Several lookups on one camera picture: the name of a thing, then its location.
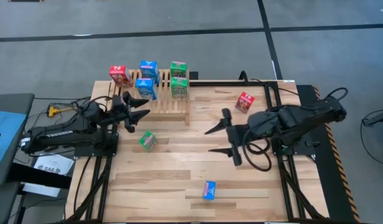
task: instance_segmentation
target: wooden rack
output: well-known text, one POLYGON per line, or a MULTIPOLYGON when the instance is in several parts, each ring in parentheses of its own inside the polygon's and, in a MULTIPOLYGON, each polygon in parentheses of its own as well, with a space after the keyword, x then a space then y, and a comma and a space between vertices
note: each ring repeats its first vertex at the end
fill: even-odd
MULTIPOLYGON (((157 100, 150 100, 136 110, 150 110, 150 113, 143 118, 143 121, 184 121, 188 126, 190 124, 189 99, 172 98, 170 70, 160 69, 159 71, 161 79, 160 85, 157 87, 157 100)), ((132 86, 122 87, 120 93, 128 91, 134 98, 140 99, 141 96, 135 86, 136 79, 142 78, 142 73, 139 69, 129 70, 129 73, 133 80, 132 86)))

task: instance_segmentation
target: wooden table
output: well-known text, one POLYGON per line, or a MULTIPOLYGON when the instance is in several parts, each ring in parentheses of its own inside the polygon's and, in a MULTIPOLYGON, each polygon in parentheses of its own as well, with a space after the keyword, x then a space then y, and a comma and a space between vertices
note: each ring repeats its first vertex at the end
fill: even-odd
MULTIPOLYGON (((114 84, 97 81, 92 98, 112 95, 114 84)), ((294 82, 279 81, 279 87, 296 92, 294 82)), ((299 104, 298 96, 280 91, 283 104, 299 104)), ((192 87, 190 125, 184 122, 141 121, 133 134, 119 128, 118 153, 113 158, 109 178, 104 222, 259 222, 287 220, 277 159, 270 152, 273 167, 268 172, 252 168, 242 155, 243 164, 234 167, 224 154, 209 149, 228 147, 225 131, 204 135, 229 108, 233 124, 244 124, 249 115, 267 109, 263 87, 192 87), (242 91, 256 97, 248 114, 234 109, 242 91), (146 131, 159 140, 151 153, 138 145, 146 131), (216 182, 214 201, 202 199, 206 180, 216 182)), ((306 156, 295 156, 302 192, 313 206, 328 216, 316 165, 306 156)), ((251 156, 266 166, 264 156, 251 156)), ((77 198, 77 207, 91 187, 95 159, 86 168, 77 198)), ((73 213, 75 190, 86 158, 76 161, 68 194, 66 214, 73 213)), ((93 218, 97 216, 100 193, 95 197, 93 218)), ((297 206, 294 200, 294 216, 297 206)))

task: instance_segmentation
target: green box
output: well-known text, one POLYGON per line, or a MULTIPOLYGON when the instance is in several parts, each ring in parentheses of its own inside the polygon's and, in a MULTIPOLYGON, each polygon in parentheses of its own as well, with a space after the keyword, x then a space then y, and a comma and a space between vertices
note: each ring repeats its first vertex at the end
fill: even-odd
POLYGON ((150 132, 146 131, 143 137, 139 140, 139 144, 147 151, 151 152, 152 148, 158 143, 155 136, 150 132))
POLYGON ((187 78, 187 64, 185 62, 171 62, 171 78, 187 78))
POLYGON ((188 80, 187 78, 176 78, 171 79, 171 92, 173 98, 187 98, 187 87, 188 80))

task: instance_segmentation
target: blue box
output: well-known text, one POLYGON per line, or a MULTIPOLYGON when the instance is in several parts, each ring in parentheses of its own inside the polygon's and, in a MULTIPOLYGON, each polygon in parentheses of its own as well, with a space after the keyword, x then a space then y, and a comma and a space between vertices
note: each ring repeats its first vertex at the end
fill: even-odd
POLYGON ((205 183, 203 199, 214 200, 214 198, 215 198, 215 187, 216 187, 215 182, 207 181, 205 183))
POLYGON ((160 72, 159 67, 157 66, 157 62, 153 61, 141 61, 141 65, 139 69, 142 72, 142 78, 152 78, 156 85, 160 83, 160 72))
POLYGON ((157 86, 151 78, 138 78, 136 80, 136 88, 142 98, 157 99, 157 86))

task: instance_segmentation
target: small cereal box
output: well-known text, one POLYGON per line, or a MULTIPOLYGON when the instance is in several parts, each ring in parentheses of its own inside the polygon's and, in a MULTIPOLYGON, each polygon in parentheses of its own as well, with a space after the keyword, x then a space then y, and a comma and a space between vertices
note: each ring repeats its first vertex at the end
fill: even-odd
POLYGON ((173 98, 187 98, 187 78, 171 78, 171 91, 173 98))
POLYGON ((143 148, 147 152, 151 152, 152 148, 158 143, 155 136, 150 132, 146 131, 143 137, 139 140, 139 144, 143 146, 143 148))
POLYGON ((185 62, 171 62, 171 78, 187 78, 187 64, 185 62))
POLYGON ((157 99, 157 85, 151 78, 138 78, 136 80, 136 88, 142 98, 157 99))
POLYGON ((117 86, 132 86, 132 77, 125 65, 112 65, 110 67, 109 75, 117 86))
POLYGON ((215 198, 215 188, 216 188, 216 183, 215 182, 207 181, 205 183, 203 199, 214 200, 214 198, 215 198))
POLYGON ((241 93, 237 103, 236 103, 236 109, 239 109, 243 113, 247 113, 249 107, 252 105, 252 102, 254 102, 255 98, 246 92, 241 93))
POLYGON ((152 78, 156 85, 160 83, 160 72, 159 67, 157 66, 157 62, 153 61, 141 61, 141 65, 139 69, 142 72, 142 78, 152 78))

